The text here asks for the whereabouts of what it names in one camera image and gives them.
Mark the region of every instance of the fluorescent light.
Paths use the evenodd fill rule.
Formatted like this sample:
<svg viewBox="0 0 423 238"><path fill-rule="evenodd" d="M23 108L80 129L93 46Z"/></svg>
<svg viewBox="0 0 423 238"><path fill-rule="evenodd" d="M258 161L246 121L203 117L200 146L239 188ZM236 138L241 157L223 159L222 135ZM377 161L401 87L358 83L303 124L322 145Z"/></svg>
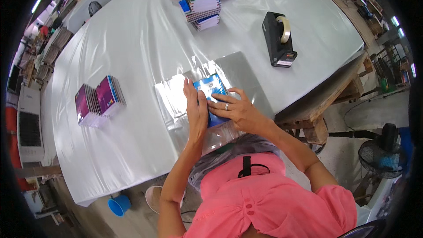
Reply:
<svg viewBox="0 0 423 238"><path fill-rule="evenodd" d="M411 67L411 72L413 73L413 77L416 78L417 77L416 66L414 64L411 64L410 67Z"/></svg>
<svg viewBox="0 0 423 238"><path fill-rule="evenodd" d="M37 0L37 2L35 2L35 5L32 7L31 13L35 12L35 10L37 9L38 4L40 4L40 2L41 2L41 0Z"/></svg>
<svg viewBox="0 0 423 238"><path fill-rule="evenodd" d="M398 26L399 26L399 22L398 22L398 20L397 20L397 18L396 18L395 16L393 16L393 17L391 18L391 21L392 21L392 23L395 25L395 27L398 27Z"/></svg>
<svg viewBox="0 0 423 238"><path fill-rule="evenodd" d="M402 28L399 28L398 35L399 35L399 38L402 38L402 37L405 36L404 31L402 30Z"/></svg>

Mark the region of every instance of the woman's right hand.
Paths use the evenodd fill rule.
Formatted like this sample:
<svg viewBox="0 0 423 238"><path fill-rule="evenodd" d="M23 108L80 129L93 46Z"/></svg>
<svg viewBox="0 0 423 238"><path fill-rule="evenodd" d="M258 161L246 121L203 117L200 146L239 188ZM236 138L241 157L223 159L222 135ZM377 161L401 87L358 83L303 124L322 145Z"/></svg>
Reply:
<svg viewBox="0 0 423 238"><path fill-rule="evenodd" d="M242 89L232 87L228 91L239 94L241 100L222 94L212 94L213 98L224 102L208 101L209 111L214 115L233 120L237 130L264 136L275 123L254 107Z"/></svg>

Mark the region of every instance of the pink shirt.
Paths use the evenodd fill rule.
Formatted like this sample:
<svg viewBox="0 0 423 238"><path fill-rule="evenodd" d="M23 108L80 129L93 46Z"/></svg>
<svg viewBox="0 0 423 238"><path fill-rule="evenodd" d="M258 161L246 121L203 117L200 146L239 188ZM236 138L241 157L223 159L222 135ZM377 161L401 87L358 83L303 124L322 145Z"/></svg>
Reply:
<svg viewBox="0 0 423 238"><path fill-rule="evenodd" d="M352 193L328 185L316 193L285 177L283 161L272 153L251 154L251 176L237 178L242 156L209 172L201 182L203 203L184 238L240 237L252 223L274 237L337 237L355 228Z"/></svg>

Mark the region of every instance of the black strap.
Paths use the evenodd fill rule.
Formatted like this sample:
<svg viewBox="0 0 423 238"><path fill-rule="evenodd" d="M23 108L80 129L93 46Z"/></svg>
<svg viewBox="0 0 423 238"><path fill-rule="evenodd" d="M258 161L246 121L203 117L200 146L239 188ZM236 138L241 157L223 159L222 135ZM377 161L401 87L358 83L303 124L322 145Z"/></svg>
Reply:
<svg viewBox="0 0 423 238"><path fill-rule="evenodd" d="M262 164L251 164L251 156L244 156L244 158L243 158L243 168L244 169L241 170L238 173L238 178L240 178L241 176L246 177L246 176L251 175L251 167L264 167L264 168L267 168L267 170L270 173L270 169L267 166L262 165Z"/></svg>

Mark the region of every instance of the white table cover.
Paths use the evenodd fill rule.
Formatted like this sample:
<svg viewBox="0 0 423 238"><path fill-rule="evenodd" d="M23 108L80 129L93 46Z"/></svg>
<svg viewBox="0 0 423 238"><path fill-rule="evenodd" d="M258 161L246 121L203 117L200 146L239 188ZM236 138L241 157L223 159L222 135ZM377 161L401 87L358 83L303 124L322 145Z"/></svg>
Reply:
<svg viewBox="0 0 423 238"><path fill-rule="evenodd" d="M291 68L272 67L262 32L267 11L291 22ZM196 32L170 0L112 0L71 39L42 98L43 139L53 148L77 204L167 173L179 156L154 84L201 62L242 51L274 113L323 82L362 49L358 32L331 0L222 0L220 24ZM74 96L107 74L127 107L102 129L80 127Z"/></svg>

